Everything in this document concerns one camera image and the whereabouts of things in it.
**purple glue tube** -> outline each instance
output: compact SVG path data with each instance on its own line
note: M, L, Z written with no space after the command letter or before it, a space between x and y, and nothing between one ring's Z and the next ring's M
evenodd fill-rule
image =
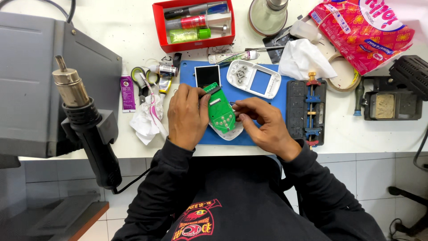
M124 63L122 63L120 90L122 92L122 113L135 112L134 85Z

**toothbrush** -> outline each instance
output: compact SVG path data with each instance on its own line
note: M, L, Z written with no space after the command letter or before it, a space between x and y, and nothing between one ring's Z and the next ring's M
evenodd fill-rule
M150 91L150 96L152 97L152 102L150 104L149 107L149 113L152 116L152 119L155 123L155 125L159 128L160 134L162 135L162 137L164 139L167 138L168 136L168 131L165 129L165 127L163 126L163 124L161 123L158 114L156 112L156 107L155 107L155 94L153 93L152 87L150 86L149 82L147 81L146 77L144 76L143 73L140 73L141 78L144 80L146 86L149 88Z

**white desk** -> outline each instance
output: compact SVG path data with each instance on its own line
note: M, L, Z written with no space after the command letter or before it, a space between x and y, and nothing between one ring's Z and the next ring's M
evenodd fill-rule
M69 0L56 0L61 6L69 10ZM123 57L128 70L135 66L144 65L147 59L160 60L165 54L159 46L158 37L153 19L152 4L157 0L78 0L76 13L73 18L74 26L91 38ZM292 25L299 15L307 15L318 1L293 0L288 5L288 22ZM251 0L233 0L235 11L236 37L233 50L242 51L249 47L262 47L261 36L254 33L247 21L248 9ZM39 15L56 19L64 16L55 7L34 0L16 0L7 4L2 11L29 15ZM321 51L329 58L334 53L330 44L322 46ZM417 54L428 59L428 50L412 47L407 54ZM207 49L197 49L183 52L183 60L207 61ZM255 63L271 63L267 53L261 51L260 58ZM179 84L176 78L172 90ZM165 100L167 109L173 91ZM328 153L366 153L366 152L405 152L416 151L421 136L428 123L428 106L423 105L422 118L417 121L365 121L363 117L355 117L355 96L351 93L334 93L328 91L326 103L326 134L325 144L315 148L319 154ZM162 148L163 141L160 135L145 146L129 126L132 113L121 113L119 105L119 137L113 145L114 153L118 158L152 157ZM196 156L201 155L257 155L266 154L255 146L219 146L198 145ZM55 159L85 159L83 150L55 157ZM21 157L21 160L35 160L36 158Z

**hand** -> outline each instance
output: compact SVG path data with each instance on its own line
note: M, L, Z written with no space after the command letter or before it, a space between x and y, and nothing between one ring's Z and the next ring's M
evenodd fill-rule
M282 118L281 111L257 97L237 100L232 106L244 129L261 149L276 154L284 161L292 161L302 151L291 138ZM256 126L253 120L262 125Z
M201 88L181 84L171 98L168 109L168 139L175 145L191 151L204 135L209 122L208 101L211 97L205 94ZM199 96L202 95L205 96L199 103Z

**barcode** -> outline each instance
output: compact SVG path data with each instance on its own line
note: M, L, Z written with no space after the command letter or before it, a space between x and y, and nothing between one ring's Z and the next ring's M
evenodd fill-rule
M321 23L321 18L318 16L318 14L316 12L312 12L311 16L317 22L317 24Z

